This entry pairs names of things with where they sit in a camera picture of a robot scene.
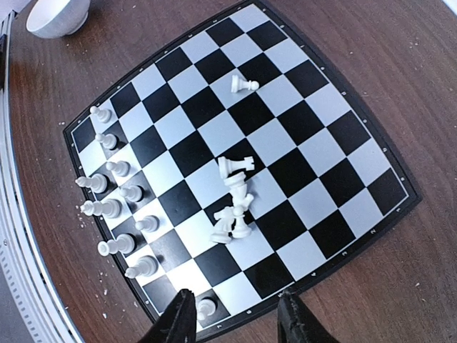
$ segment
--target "wooden table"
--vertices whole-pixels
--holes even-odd
[[[44,261],[87,342],[135,342],[151,323],[111,258],[96,252],[93,221],[79,220],[75,205],[83,196],[61,123],[164,44],[235,2],[93,0],[83,29],[54,40],[26,31],[30,6],[14,23],[11,120],[22,189]],[[457,342],[456,18],[439,0],[271,2],[363,96],[424,198],[303,300],[342,342]],[[275,341],[274,312],[214,340]]]

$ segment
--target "white pawn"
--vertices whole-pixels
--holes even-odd
[[[117,138],[113,134],[96,134],[95,140],[102,145],[103,148],[112,150],[117,145]]]
[[[101,123],[106,124],[111,118],[111,111],[109,109],[100,109],[97,106],[92,106],[89,111],[93,114]]]
[[[144,232],[154,232],[159,228],[159,218],[156,216],[146,216],[135,223],[135,229]]]
[[[197,304],[197,319],[205,320],[216,312],[216,303],[209,298],[200,300]]]
[[[143,189],[140,186],[122,187],[119,194],[130,202],[139,202],[143,197]]]
[[[136,277],[150,277],[152,274],[157,272],[159,263],[157,259],[152,256],[143,256],[138,259],[133,267],[129,267],[126,270],[125,276],[129,279],[135,279]]]
[[[128,234],[120,234],[116,239],[100,242],[97,249],[101,256],[114,255],[118,252],[130,254],[135,249],[135,241],[133,237]]]
[[[259,87],[257,81],[244,81],[238,75],[232,75],[231,77],[231,92],[236,93],[242,89],[248,89],[249,91],[256,91]]]
[[[108,186],[108,180],[101,174],[95,174],[92,177],[79,177],[75,182],[80,187],[89,187],[93,193],[103,193]]]
[[[130,170],[130,164],[124,161],[107,162],[106,168],[117,177],[126,177]]]
[[[217,162],[219,164],[219,174],[222,179],[226,179],[229,174],[239,169],[245,169],[246,171],[254,170],[254,158],[252,156],[245,157],[243,161],[231,161],[222,156],[218,158]]]
[[[91,202],[90,200],[81,205],[80,210],[86,216],[101,216],[116,218],[121,213],[121,203],[115,199],[105,199],[103,202]]]

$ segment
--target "black square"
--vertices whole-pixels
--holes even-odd
[[[356,239],[338,210],[310,229],[309,232],[327,259]]]
[[[76,130],[73,131],[73,140],[78,152],[84,150],[93,140],[95,140],[95,130],[92,120],[87,117]]]
[[[217,244],[211,249],[206,250],[194,260],[212,287],[226,281],[241,271],[223,244]]]
[[[283,34],[271,21],[257,26],[255,29],[250,30],[248,35],[262,50],[270,49],[273,45],[286,39]]]
[[[159,201],[174,227],[201,210],[185,181],[159,196]]]
[[[129,217],[124,222],[120,223],[111,233],[116,238],[120,234],[129,234],[134,238],[135,250],[133,250],[130,254],[124,254],[125,257],[132,255],[137,250],[140,250],[142,247],[146,246],[146,240],[144,239],[143,234],[141,231],[135,229],[135,219],[133,217]]]
[[[235,69],[229,58],[219,49],[195,63],[195,67],[209,84]]]
[[[223,210],[226,207],[232,207],[232,206],[233,206],[232,196],[230,195],[230,193],[227,193],[220,199],[216,200],[213,204],[206,207],[204,209],[204,211],[206,213],[206,216],[209,218],[209,221],[213,225],[215,225],[217,221],[214,219],[214,214],[216,212]],[[250,224],[254,221],[254,218],[252,217],[252,214],[250,213],[249,210],[244,212],[244,221],[246,224]]]
[[[300,145],[324,128],[321,120],[304,101],[282,113],[278,120],[297,145]]]
[[[365,188],[348,159],[338,163],[320,179],[338,207]]]
[[[156,195],[154,194],[154,191],[152,190],[151,185],[144,176],[142,170],[133,175],[125,184],[121,186],[121,188],[129,186],[139,186],[143,191],[143,197],[139,202],[130,202],[126,199],[127,206],[129,207],[131,213],[137,212],[144,205],[149,204],[156,198]]]
[[[396,207],[407,195],[392,169],[382,174],[367,188],[383,215]]]
[[[370,139],[370,135],[352,111],[328,125],[327,129],[346,155]]]
[[[218,97],[209,87],[185,101],[181,107],[196,129],[225,110]]]
[[[179,100],[168,84],[164,84],[153,94],[143,100],[152,121],[155,123],[171,110],[179,106]]]
[[[187,136],[169,151],[184,177],[213,159],[213,154],[198,131]]]
[[[189,68],[192,62],[181,48],[177,48],[158,61],[156,65],[164,79],[169,81],[184,69]]]
[[[209,34],[217,45],[223,46],[242,35],[243,31],[233,22],[233,20],[227,18],[206,30],[206,33]]]
[[[228,112],[245,136],[252,134],[274,118],[270,109],[256,93],[252,93],[237,104],[234,104],[228,109]]]
[[[265,168],[265,164],[263,164],[262,160],[256,153],[256,150],[254,150],[251,143],[249,143],[248,139],[246,139],[246,138],[242,139],[235,145],[228,148],[228,150],[226,150],[223,154],[221,154],[221,156],[224,156],[227,159],[231,159],[232,161],[242,161],[244,159],[244,157],[252,156],[254,158],[255,169],[251,170],[251,171],[244,171],[244,174],[246,174],[246,180],[250,179],[255,174],[257,174],[261,170],[263,170],[263,168]]]
[[[288,200],[257,219],[256,223],[275,251],[306,231]]]
[[[154,126],[136,137],[130,145],[141,168],[166,151],[165,144]]]
[[[169,272],[191,259],[191,255],[174,230],[156,239],[149,246],[165,272]]]
[[[110,100],[118,118],[121,118],[140,102],[140,98],[131,82],[114,94]]]
[[[107,130],[105,130],[103,134],[113,134],[117,138],[117,144],[114,147],[114,149],[105,149],[103,148],[103,146],[101,146],[101,148],[103,149],[103,153],[105,153],[107,159],[109,159],[116,152],[118,152],[128,144],[124,130],[122,129],[122,126],[118,121],[111,125]]]
[[[328,81],[321,72],[311,63],[306,61],[286,73],[289,81],[297,88],[303,98],[312,95],[324,87]]]
[[[292,197],[317,177],[298,148],[274,162],[268,170],[287,197]]]
[[[104,177],[106,177],[106,179],[108,180],[108,186],[106,187],[106,190],[102,193],[94,193],[94,197],[96,200],[98,201],[101,201],[102,199],[104,199],[108,194],[110,194],[113,190],[115,190],[117,188],[117,182],[113,176],[113,173],[111,173],[107,168],[106,168],[106,163],[103,164],[103,166],[101,166],[100,168],[98,168],[92,175],[95,175],[95,174],[101,174],[103,175]]]
[[[291,274],[274,253],[244,271],[262,299],[293,282]]]
[[[255,80],[260,87],[281,75],[273,62],[265,55],[260,54],[238,67],[246,80]]]
[[[143,289],[159,313],[165,311],[171,300],[178,294],[166,275],[145,284]]]
[[[219,299],[219,297],[213,289],[210,289],[200,295],[197,295],[195,297],[195,303],[198,305],[199,302],[203,299],[211,299],[213,302],[215,302],[216,312],[214,312],[214,314],[212,314],[211,316],[207,316],[205,320],[199,320],[201,327],[208,327],[209,325],[220,322],[222,319],[225,319],[230,316],[229,311],[227,311],[227,308],[224,306],[224,304],[222,304],[222,301]]]

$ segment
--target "white bowl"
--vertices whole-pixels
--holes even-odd
[[[27,19],[27,30],[41,38],[73,34],[87,20],[91,0],[38,0]]]

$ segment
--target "chessboard border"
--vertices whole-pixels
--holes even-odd
[[[325,264],[320,266],[313,273],[316,275],[312,277],[308,275],[303,279],[295,282],[292,286],[294,292],[302,293],[311,287],[318,284],[320,281],[324,280],[329,275],[333,274],[336,270],[340,269],[342,266],[352,261],[359,254],[364,252],[369,246],[374,244],[379,238],[381,238],[388,230],[394,227],[402,218],[404,218],[419,202],[422,198],[419,194],[419,187],[414,179],[411,171],[409,170],[407,164],[403,160],[399,150],[397,150],[396,145],[391,141],[389,135],[379,123],[377,118],[374,116],[373,112],[368,108],[365,102],[362,100],[358,92],[351,86],[343,74],[333,65],[333,63],[323,54],[320,49],[305,35],[294,23],[289,21],[286,16],[284,16],[278,9],[272,6],[266,0],[244,0],[238,4],[235,4],[219,13],[215,16],[212,16],[210,19],[205,20],[203,23],[195,26],[194,28],[187,31],[185,34],[181,35],[179,38],[172,41],[170,44],[165,45],[163,48],[159,49],[155,54],[152,54],[149,58],[141,62],[136,68],[132,69],[124,77],[122,77],[118,82],[106,90],[101,96],[97,98],[95,102],[87,106],[76,118],[73,120],[65,129],[64,129],[64,138],[67,145],[67,148],[70,153],[72,164],[75,168],[76,175],[83,176],[84,173],[79,169],[79,156],[76,151],[76,147],[72,144],[72,131],[89,115],[89,108],[93,105],[98,106],[103,103],[111,96],[113,96],[119,89],[128,84],[135,76],[142,72],[147,67],[151,66],[153,63],[156,63],[159,59],[163,58],[170,50],[175,49],[176,47],[182,45],[186,40],[192,36],[197,35],[203,30],[207,29],[211,25],[214,25],[220,19],[225,19],[226,17],[232,15],[236,11],[247,7],[251,4],[256,5],[261,9],[265,9],[265,14],[276,23],[281,29],[286,32],[286,34],[300,47],[303,46],[304,52],[309,56],[318,68],[326,75],[326,77],[331,81],[331,83],[343,94],[346,101],[352,107],[355,112],[355,115],[363,121],[363,124],[370,132],[371,136],[379,144],[381,148],[387,148],[385,155],[391,166],[393,167],[396,175],[399,178],[404,177],[405,180],[402,183],[406,189],[408,196],[401,202],[400,214],[398,211],[393,211],[388,214],[380,223],[378,223],[374,229],[370,232],[367,232],[362,237],[358,238],[352,245],[343,252],[331,257]],[[94,201],[94,195],[88,189],[81,189],[84,193],[86,199]],[[107,228],[106,224],[103,221],[103,218],[94,217],[97,227],[101,232],[101,235],[104,239],[111,239],[112,234]],[[114,261],[117,264],[117,267],[121,271],[125,271],[127,266],[126,260],[120,253],[114,255]],[[145,310],[146,314],[155,322],[159,316],[156,313],[156,310],[149,301],[147,295],[144,293],[141,286],[139,286],[136,280],[126,279],[127,284],[130,286],[135,297],[139,299],[139,303],[142,308]],[[218,328],[218,323],[211,325],[210,327],[204,328],[201,332],[197,334],[199,342],[204,342],[210,339],[213,339],[221,334],[227,333],[232,329],[240,327],[247,322],[254,320],[267,312],[270,312],[277,305],[276,296],[280,295],[281,292],[264,299],[261,303],[250,308],[250,312],[242,320],[238,320],[240,315],[229,317],[228,319],[223,320],[224,325],[222,328]]]

